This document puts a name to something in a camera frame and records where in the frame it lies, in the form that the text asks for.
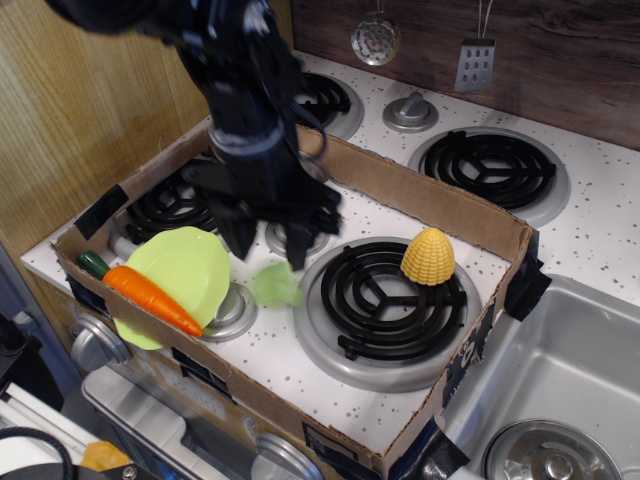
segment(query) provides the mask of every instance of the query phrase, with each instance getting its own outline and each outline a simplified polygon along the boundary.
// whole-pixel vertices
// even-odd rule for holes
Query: hanging utensil
[[[367,65],[380,66],[393,60],[399,46],[400,29],[384,13],[384,3],[381,5],[378,0],[378,10],[367,13],[356,24],[351,34],[351,47]]]
[[[491,4],[487,6],[487,14],[482,25],[482,0],[479,0],[478,8],[478,37],[467,38],[462,42],[460,60],[458,61],[458,73],[456,74],[456,92],[468,92],[481,90],[491,86],[493,75],[493,57],[496,42],[485,38]]]

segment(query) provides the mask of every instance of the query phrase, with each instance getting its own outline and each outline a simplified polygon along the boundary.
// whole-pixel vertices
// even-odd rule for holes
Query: metal ladle
[[[353,51],[367,65],[389,63],[398,53],[400,29],[384,13],[384,4],[378,0],[378,11],[367,13],[356,24],[351,34]]]

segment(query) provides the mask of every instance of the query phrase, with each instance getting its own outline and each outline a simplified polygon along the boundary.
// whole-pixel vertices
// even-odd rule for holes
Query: wooden wall
[[[292,42],[288,0],[271,3]],[[90,35],[44,0],[0,0],[0,242],[67,345],[68,308],[20,255],[207,115],[159,41]]]
[[[476,35],[478,2],[386,0],[402,45],[383,67],[361,63],[350,47],[353,26],[376,0],[291,3],[298,50],[640,149],[637,0],[495,0],[487,28],[497,42],[493,85],[464,95],[453,87],[461,42]]]

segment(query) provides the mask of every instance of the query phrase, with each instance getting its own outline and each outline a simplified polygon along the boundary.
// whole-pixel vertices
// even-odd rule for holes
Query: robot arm
[[[216,158],[183,170],[207,193],[219,231],[245,258],[259,219],[281,223],[295,270],[320,232],[338,233],[340,194],[302,168],[298,61],[264,0],[47,0],[88,31],[136,30],[174,45],[211,111]]]

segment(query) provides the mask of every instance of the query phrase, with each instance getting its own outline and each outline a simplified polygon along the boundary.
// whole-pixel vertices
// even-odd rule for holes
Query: white speckled stovetop
[[[432,136],[469,126],[499,126],[546,144],[565,164],[572,192],[565,210],[539,229],[543,272],[575,278],[640,305],[637,244],[640,213],[634,206],[634,201],[640,202],[640,194],[636,193],[636,182],[640,179],[637,152],[316,57],[299,56],[305,69],[339,78],[362,98],[364,122],[349,141],[401,164],[406,164],[414,150]],[[415,90],[438,109],[437,125],[419,134],[400,134],[388,129],[382,122],[384,107]],[[345,222],[340,237],[332,238],[329,246],[364,235],[411,238],[424,228],[360,193],[339,187],[338,190],[344,196],[341,213]],[[22,260],[27,268],[68,290],[48,246],[59,233],[27,252]],[[269,252],[261,235],[262,231],[246,263],[232,260],[232,281],[251,288],[258,271],[281,261]],[[454,249],[457,263],[478,286],[485,302],[507,263],[455,239]],[[320,255],[310,258],[310,262]],[[333,380],[308,360],[297,344],[288,309],[260,308],[258,320],[247,334],[226,344],[212,345],[211,349],[306,413],[377,452],[389,446],[426,393],[365,392]]]

